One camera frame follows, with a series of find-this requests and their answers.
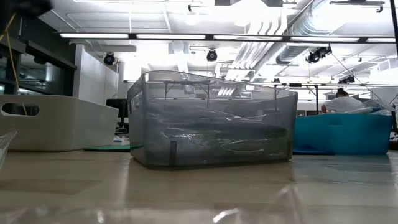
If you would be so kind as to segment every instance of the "table surface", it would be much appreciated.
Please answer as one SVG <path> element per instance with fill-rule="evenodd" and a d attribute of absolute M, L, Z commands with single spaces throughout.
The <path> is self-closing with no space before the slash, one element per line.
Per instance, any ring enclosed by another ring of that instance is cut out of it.
<path fill-rule="evenodd" d="M 0 209 L 129 210 L 156 214 L 162 223 L 186 223 L 187 216 L 209 223 L 223 210 L 273 209 L 294 223 L 397 223 L 397 168 L 395 152 L 180 171 L 148 170 L 128 152 L 9 152 L 0 171 Z"/>

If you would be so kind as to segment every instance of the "ceiling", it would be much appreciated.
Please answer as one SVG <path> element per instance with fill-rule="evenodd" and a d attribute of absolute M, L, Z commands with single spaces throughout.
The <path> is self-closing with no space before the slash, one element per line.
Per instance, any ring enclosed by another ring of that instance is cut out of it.
<path fill-rule="evenodd" d="M 59 32 L 247 34 L 255 23 L 242 26 L 244 22 L 239 20 L 251 17 L 252 14 L 272 15 L 270 11 L 264 11 L 265 13 L 262 14 L 262 9 L 253 7 L 248 9 L 240 7 L 236 10 L 233 8 L 234 5 L 215 6 L 215 0 L 166 2 L 132 0 L 133 4 L 125 3 L 128 0 L 121 1 L 124 3 L 88 1 L 90 0 L 55 0 L 54 10 L 43 15 L 41 19 Z M 310 0 L 297 0 L 296 5 L 284 5 L 285 23 L 293 24 L 295 16 L 309 2 Z M 192 5 L 192 12 L 187 9 L 189 4 Z M 336 20 L 340 21 L 343 17 L 345 21 L 331 35 L 394 35 L 388 2 L 384 4 L 382 12 L 377 13 L 377 9 L 378 6 L 349 6 L 343 9 L 333 7 L 327 10 L 327 14 L 318 15 L 317 21 L 321 25 L 333 26 Z M 142 63 L 147 63 L 154 70 L 176 70 L 179 58 L 176 58 L 172 50 L 170 51 L 170 43 L 143 40 L 94 40 L 90 44 L 95 48 L 98 45 L 101 47 L 134 45 L 136 52 L 121 52 L 119 56 L 125 61 L 128 61 L 130 57 L 139 57 Z M 206 61 L 206 52 L 193 54 L 192 51 L 187 50 L 185 60 L 190 71 L 214 71 L 218 63 L 232 62 L 236 59 L 242 46 L 241 42 L 187 42 L 186 44 L 188 47 L 214 48 L 218 53 L 218 61 L 210 63 Z M 304 51 L 289 66 L 269 62 L 269 66 L 258 68 L 255 78 L 263 78 L 265 82 L 270 82 L 274 77 L 280 77 L 284 80 L 283 82 L 320 82 L 321 80 L 336 83 L 339 77 L 347 74 L 347 69 L 355 72 L 359 77 L 368 77 L 370 68 L 397 54 L 395 44 L 331 44 L 331 48 L 335 57 L 329 55 L 318 63 L 308 64 L 305 61 L 308 51 Z"/>

